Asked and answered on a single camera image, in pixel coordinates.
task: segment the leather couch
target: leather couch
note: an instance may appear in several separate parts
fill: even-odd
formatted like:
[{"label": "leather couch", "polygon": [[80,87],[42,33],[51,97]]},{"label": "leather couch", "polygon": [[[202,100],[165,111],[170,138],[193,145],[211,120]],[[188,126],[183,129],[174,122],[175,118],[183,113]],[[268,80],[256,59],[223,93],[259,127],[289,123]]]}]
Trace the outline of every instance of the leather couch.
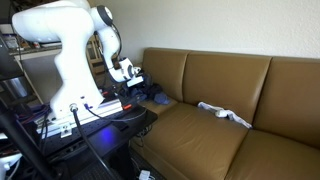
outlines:
[{"label": "leather couch", "polygon": [[142,102],[159,118],[131,145],[168,180],[320,179],[320,59],[147,48],[142,68],[171,103]]}]

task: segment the beige wall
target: beige wall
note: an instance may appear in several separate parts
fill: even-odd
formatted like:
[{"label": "beige wall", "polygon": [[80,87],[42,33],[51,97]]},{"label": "beige wall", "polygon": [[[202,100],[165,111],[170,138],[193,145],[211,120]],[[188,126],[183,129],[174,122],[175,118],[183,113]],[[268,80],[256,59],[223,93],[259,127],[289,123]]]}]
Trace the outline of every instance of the beige wall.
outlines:
[{"label": "beige wall", "polygon": [[320,57],[319,0],[94,0],[134,62],[146,47]]}]

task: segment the table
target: table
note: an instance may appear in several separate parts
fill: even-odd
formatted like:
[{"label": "table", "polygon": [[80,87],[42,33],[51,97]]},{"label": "table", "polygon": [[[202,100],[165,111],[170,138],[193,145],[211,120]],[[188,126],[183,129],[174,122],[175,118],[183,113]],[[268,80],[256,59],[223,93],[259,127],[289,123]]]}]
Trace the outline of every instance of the table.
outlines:
[{"label": "table", "polygon": [[[132,112],[106,125],[98,126],[97,124],[102,123],[99,121],[105,120],[97,120],[83,125],[83,130],[86,131],[89,141],[99,156],[103,157],[123,179],[136,179],[129,155],[128,141],[156,119],[155,113],[137,106]],[[99,163],[81,137],[77,135],[77,128],[74,128],[73,131],[72,136],[74,137],[69,137],[66,140],[70,141],[68,143],[52,136],[46,144],[47,160],[53,167],[62,169],[64,172],[60,179],[81,179],[91,166]],[[23,172],[20,171],[16,179],[32,177],[32,167],[25,165],[21,168]]]}]

